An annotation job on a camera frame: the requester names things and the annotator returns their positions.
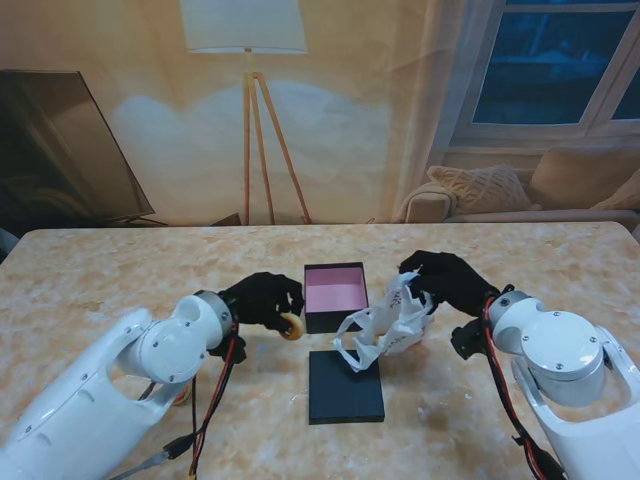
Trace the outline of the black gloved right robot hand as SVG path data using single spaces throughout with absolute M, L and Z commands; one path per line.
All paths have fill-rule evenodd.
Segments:
M 500 291 L 481 277 L 464 259 L 452 253 L 417 250 L 399 265 L 399 273 L 417 274 L 409 283 L 412 297 L 436 308 L 446 302 L 469 316 L 480 316 L 486 301 Z

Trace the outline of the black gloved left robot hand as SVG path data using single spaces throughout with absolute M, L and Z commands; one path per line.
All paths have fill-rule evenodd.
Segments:
M 303 287 L 283 274 L 259 272 L 218 293 L 241 324 L 260 324 L 287 334 L 291 323 L 285 313 L 299 316 L 304 306 Z

